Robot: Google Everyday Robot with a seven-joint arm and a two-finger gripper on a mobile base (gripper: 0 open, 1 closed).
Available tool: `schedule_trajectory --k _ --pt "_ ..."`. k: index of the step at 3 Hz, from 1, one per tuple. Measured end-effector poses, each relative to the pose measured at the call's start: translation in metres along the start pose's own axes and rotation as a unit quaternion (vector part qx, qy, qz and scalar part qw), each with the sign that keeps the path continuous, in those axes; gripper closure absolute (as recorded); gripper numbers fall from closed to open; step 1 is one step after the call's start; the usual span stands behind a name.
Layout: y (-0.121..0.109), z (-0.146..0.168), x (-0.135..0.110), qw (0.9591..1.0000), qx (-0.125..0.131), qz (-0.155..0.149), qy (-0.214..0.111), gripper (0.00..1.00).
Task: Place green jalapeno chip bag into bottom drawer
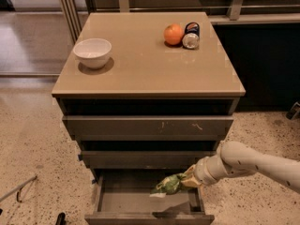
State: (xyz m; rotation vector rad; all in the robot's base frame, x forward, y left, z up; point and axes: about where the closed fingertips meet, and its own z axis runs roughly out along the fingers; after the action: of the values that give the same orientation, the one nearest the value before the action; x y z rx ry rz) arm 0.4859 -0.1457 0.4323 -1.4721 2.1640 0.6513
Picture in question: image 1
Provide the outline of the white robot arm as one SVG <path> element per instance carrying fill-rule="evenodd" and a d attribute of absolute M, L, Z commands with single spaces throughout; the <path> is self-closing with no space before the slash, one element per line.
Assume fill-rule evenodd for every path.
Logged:
<path fill-rule="evenodd" d="M 187 170 L 182 184 L 188 188 L 214 185 L 220 179 L 260 173 L 297 193 L 300 162 L 258 152 L 241 142 L 225 142 L 211 157 L 201 158 Z"/>

